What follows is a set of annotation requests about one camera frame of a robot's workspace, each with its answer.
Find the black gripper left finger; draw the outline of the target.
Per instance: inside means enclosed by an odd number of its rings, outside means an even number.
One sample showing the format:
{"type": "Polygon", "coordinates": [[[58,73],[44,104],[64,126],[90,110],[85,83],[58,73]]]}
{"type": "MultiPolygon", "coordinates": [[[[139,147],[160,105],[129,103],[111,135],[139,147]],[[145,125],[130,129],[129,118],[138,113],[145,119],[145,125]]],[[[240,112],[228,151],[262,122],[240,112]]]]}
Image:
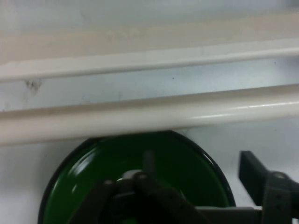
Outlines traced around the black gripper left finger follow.
{"type": "Polygon", "coordinates": [[[153,151],[146,151],[141,170],[119,181],[98,182],[70,218],[71,224],[208,224],[209,219],[173,189],[156,179],[153,151]]]}

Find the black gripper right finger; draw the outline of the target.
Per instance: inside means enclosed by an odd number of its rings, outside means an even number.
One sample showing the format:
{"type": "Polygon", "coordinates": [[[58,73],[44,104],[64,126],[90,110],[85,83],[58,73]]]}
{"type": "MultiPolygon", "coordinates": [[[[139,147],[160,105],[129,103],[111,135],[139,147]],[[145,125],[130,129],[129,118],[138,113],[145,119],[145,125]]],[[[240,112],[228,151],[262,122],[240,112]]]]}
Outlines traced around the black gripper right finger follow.
{"type": "Polygon", "coordinates": [[[239,180],[256,206],[261,224],[291,224],[299,218],[299,183],[268,170],[251,151],[240,152],[239,180]]]}

